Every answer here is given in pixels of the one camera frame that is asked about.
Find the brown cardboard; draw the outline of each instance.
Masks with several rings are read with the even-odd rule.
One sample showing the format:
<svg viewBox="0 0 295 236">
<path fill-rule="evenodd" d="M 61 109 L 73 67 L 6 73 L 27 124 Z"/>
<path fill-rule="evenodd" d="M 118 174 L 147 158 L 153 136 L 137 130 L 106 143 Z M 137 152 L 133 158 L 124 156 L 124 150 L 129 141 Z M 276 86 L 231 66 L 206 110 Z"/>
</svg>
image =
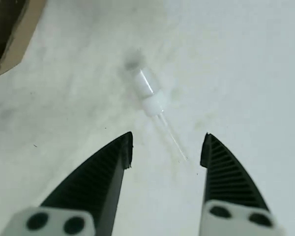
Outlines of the brown cardboard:
<svg viewBox="0 0 295 236">
<path fill-rule="evenodd" d="M 0 58 L 0 75 L 21 62 L 46 0 L 26 0 Z"/>
</svg>

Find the ridged rubber pad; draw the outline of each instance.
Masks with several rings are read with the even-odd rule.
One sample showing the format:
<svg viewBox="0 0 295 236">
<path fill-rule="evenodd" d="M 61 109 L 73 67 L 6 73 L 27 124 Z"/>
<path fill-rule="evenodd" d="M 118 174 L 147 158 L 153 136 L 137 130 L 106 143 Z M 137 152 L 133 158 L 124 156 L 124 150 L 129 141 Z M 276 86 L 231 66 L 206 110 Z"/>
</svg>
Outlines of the ridged rubber pad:
<svg viewBox="0 0 295 236">
<path fill-rule="evenodd" d="M 104 146 L 73 171 L 41 204 L 44 207 L 85 210 L 91 213 L 96 236 L 110 236 L 123 171 L 132 161 L 132 133 Z"/>
<path fill-rule="evenodd" d="M 243 166 L 211 134 L 206 134 L 200 164 L 207 168 L 205 202 L 215 199 L 269 211 Z"/>
</svg>

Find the white table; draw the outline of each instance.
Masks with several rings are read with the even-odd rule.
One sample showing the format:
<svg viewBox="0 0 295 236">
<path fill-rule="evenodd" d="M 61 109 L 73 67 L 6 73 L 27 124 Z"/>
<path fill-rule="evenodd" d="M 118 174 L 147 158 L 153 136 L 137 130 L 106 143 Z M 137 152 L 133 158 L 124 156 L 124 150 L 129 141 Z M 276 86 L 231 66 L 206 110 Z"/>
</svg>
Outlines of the white table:
<svg viewBox="0 0 295 236">
<path fill-rule="evenodd" d="M 170 100 L 188 163 L 123 86 L 133 48 Z M 0 77 L 0 232 L 129 130 L 113 235 L 197 235 L 210 132 L 295 236 L 295 0 L 48 1 L 22 63 Z"/>
</svg>

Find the black hole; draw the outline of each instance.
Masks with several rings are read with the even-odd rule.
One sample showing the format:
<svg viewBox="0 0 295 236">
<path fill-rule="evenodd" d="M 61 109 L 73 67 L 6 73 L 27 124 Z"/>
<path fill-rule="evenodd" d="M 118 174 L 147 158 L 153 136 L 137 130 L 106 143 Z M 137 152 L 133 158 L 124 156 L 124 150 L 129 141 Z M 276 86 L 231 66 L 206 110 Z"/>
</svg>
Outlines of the black hole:
<svg viewBox="0 0 295 236">
<path fill-rule="evenodd" d="M 69 235 L 75 235 L 84 228 L 84 219 L 79 216 L 74 216 L 68 219 L 64 224 L 64 231 Z"/>
<path fill-rule="evenodd" d="M 231 218 L 232 215 L 231 213 L 222 206 L 214 206 L 211 208 L 210 213 L 217 216 L 217 217 L 222 217 L 222 218 Z"/>
<path fill-rule="evenodd" d="M 29 230 L 39 230 L 43 228 L 48 221 L 48 214 L 44 212 L 36 213 L 32 215 L 26 223 Z"/>
<path fill-rule="evenodd" d="M 269 220 L 269 218 L 260 213 L 252 213 L 249 217 L 249 221 L 258 225 L 272 227 L 272 222 Z"/>
</svg>

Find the dark object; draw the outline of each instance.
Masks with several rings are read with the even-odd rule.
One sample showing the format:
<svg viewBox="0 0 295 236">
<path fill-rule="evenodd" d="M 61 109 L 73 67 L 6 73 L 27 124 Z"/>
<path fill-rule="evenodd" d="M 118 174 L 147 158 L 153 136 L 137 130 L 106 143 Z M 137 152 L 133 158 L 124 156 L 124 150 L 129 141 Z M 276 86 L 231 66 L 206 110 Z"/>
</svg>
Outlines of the dark object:
<svg viewBox="0 0 295 236">
<path fill-rule="evenodd" d="M 123 171 L 132 161 L 132 133 L 128 132 L 86 160 L 41 204 L 43 207 L 88 211 L 96 236 L 110 236 L 120 194 Z"/>
<path fill-rule="evenodd" d="M 43 228 L 48 221 L 48 214 L 44 212 L 36 213 L 32 215 L 26 223 L 29 230 L 35 231 Z"/>
<path fill-rule="evenodd" d="M 249 217 L 249 221 L 256 223 L 258 225 L 272 227 L 272 222 L 269 220 L 269 218 L 263 214 L 260 214 L 260 213 L 251 214 Z"/>
<path fill-rule="evenodd" d="M 76 216 L 68 219 L 64 224 L 63 230 L 69 235 L 75 235 L 84 228 L 84 219 Z"/>
<path fill-rule="evenodd" d="M 269 211 L 243 166 L 212 134 L 206 134 L 200 165 L 207 168 L 204 202 L 215 199 Z"/>
<path fill-rule="evenodd" d="M 222 217 L 222 218 L 227 218 L 227 219 L 232 217 L 231 213 L 225 207 L 222 207 L 222 206 L 212 207 L 210 210 L 210 213 L 212 215 L 217 216 L 217 217 Z"/>
<path fill-rule="evenodd" d="M 0 0 L 0 58 L 24 5 L 25 0 Z"/>
</svg>

